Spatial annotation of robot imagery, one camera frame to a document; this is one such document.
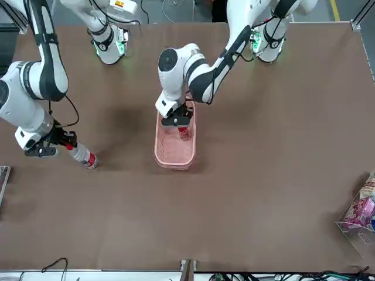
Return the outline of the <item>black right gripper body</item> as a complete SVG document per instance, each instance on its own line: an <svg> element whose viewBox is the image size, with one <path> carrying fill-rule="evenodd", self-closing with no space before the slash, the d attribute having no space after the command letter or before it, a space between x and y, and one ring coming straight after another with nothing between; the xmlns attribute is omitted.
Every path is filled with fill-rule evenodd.
<svg viewBox="0 0 375 281"><path fill-rule="evenodd" d="M56 156L58 150L54 146L62 144L63 135L64 130L54 126L50 133L41 137L39 141L35 142L29 149L27 149L25 155L28 157Z"/></svg>

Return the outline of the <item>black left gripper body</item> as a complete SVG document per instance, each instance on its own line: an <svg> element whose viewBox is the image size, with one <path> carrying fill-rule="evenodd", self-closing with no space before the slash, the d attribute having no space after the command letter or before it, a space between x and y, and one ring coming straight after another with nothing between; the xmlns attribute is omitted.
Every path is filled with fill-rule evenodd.
<svg viewBox="0 0 375 281"><path fill-rule="evenodd" d="M163 126L188 127L193 114L193 107L188 107L186 104L183 104L168 117L162 118L161 124Z"/></svg>

